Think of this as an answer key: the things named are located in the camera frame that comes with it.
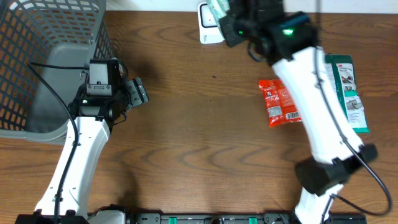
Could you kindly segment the light teal snack packet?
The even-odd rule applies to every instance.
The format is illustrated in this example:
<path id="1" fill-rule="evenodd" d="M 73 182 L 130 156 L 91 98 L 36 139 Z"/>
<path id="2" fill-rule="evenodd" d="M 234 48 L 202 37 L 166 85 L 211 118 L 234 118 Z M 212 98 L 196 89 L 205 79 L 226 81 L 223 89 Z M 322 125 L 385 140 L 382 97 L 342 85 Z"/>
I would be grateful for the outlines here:
<path id="1" fill-rule="evenodd" d="M 227 16 L 227 12 L 230 10 L 228 0 L 206 0 L 206 3 L 216 22 Z"/>

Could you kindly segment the orange-red snack bag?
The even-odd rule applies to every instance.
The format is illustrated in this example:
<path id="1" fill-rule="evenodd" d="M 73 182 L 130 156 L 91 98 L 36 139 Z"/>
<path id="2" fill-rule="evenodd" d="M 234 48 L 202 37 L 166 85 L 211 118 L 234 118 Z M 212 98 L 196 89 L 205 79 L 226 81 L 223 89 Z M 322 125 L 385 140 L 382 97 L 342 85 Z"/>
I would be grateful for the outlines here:
<path id="1" fill-rule="evenodd" d="M 294 101 L 281 80 L 259 80 L 268 113 L 269 127 L 301 122 Z"/>

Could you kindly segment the green white 3M package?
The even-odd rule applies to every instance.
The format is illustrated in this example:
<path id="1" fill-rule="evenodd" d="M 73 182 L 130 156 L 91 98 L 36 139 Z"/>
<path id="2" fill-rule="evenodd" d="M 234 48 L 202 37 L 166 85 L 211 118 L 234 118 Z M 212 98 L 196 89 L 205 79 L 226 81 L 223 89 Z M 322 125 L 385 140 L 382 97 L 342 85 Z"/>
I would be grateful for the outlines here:
<path id="1" fill-rule="evenodd" d="M 344 114 L 357 134 L 370 133 L 350 55 L 325 55 L 325 68 Z"/>

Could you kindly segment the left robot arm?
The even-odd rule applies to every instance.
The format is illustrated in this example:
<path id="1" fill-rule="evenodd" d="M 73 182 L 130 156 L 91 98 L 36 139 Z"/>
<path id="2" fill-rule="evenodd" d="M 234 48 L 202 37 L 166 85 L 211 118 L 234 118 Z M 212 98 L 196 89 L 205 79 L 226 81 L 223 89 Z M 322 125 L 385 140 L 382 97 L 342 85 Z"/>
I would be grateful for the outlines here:
<path id="1" fill-rule="evenodd" d="M 149 101 L 140 78 L 128 78 L 117 59 L 92 59 L 88 79 L 69 105 L 43 79 L 68 116 L 67 137 L 52 180 L 32 214 L 20 214 L 16 224 L 127 223 L 127 212 L 109 205 L 88 213 L 88 198 L 96 166 L 112 128 L 133 107 Z"/>

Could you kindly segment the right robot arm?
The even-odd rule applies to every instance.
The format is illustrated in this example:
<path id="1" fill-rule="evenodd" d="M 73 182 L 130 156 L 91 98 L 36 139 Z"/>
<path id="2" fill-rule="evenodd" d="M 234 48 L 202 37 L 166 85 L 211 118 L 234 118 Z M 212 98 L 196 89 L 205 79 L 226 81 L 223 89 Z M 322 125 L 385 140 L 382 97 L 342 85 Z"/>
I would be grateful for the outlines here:
<path id="1" fill-rule="evenodd" d="M 311 147 L 295 166 L 302 193 L 291 220 L 325 223 L 340 190 L 377 149 L 349 125 L 325 69 L 318 29 L 304 12 L 288 14 L 282 1 L 210 1 L 227 45 L 248 42 L 248 53 L 266 61 L 293 98 Z"/>

